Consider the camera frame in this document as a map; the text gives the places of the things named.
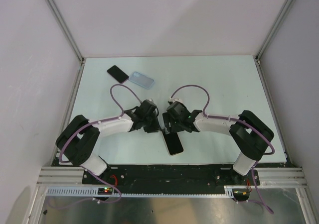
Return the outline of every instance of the transparent phone case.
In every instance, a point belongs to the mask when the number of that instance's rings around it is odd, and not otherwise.
[[[133,83],[142,86],[145,89],[150,89],[154,85],[154,79],[141,74],[140,72],[134,71],[130,77],[129,81],[132,81]]]

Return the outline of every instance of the white table surface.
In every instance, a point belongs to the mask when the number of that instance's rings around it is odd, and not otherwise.
[[[128,80],[124,85],[133,89],[141,100],[153,99],[162,126],[161,114],[168,107],[171,94],[183,85],[201,85],[211,96],[207,113],[229,115],[251,110],[274,132],[272,144],[276,153],[264,156],[261,162],[286,161],[252,56],[88,58],[71,119],[78,114],[89,119],[120,114],[109,92],[117,84],[107,73],[113,65],[128,75],[139,71],[155,79],[150,90]],[[125,110],[139,104],[123,87],[115,87],[114,96]],[[206,103],[206,94],[197,88],[182,89],[175,97],[183,99],[189,111],[201,110]],[[169,155],[160,132],[147,134],[143,129],[100,138],[94,152],[110,164],[233,163],[240,153],[233,138],[223,134],[184,131],[179,133],[179,138],[184,152],[175,156]]]

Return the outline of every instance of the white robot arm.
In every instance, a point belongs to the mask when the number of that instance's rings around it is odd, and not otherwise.
[[[156,105],[150,100],[145,100],[139,107],[124,111],[123,116],[120,117],[89,120],[83,115],[78,115],[58,137],[56,146],[63,150],[63,154],[74,166],[82,166],[99,176],[109,166],[92,152],[97,139],[140,128],[144,128],[147,133],[158,132],[160,131],[157,119],[159,113],[155,110],[157,110]]]
[[[190,113],[181,99],[172,99],[169,103],[167,113],[163,113],[165,128],[168,132],[211,131],[234,138],[241,153],[233,165],[233,170],[241,176],[247,175],[256,161],[262,158],[268,144],[256,133],[249,133],[247,127],[238,121],[243,120],[253,126],[268,141],[274,138],[274,133],[250,111],[243,111],[240,115],[210,115],[207,117],[200,110]]]

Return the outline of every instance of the smartphone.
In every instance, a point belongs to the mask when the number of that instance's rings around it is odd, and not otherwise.
[[[164,140],[170,155],[176,155],[184,152],[184,148],[179,140],[177,133],[165,133],[165,130],[162,130]]]
[[[107,72],[120,84],[124,83],[124,81],[129,78],[129,76],[117,66],[112,66]]]

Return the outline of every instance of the aluminum frame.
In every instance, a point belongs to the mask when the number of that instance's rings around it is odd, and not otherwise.
[[[256,168],[259,173],[260,188],[295,188],[307,224],[315,224],[318,214],[312,208],[309,188],[302,168]],[[41,219],[42,207],[47,196],[91,196],[87,190],[95,190],[105,185],[83,185],[84,169],[80,167],[42,167],[37,181],[36,193],[26,224],[37,224]],[[225,186],[225,195],[209,195],[207,198],[232,198],[232,188]],[[197,195],[126,195],[123,197],[204,197]]]

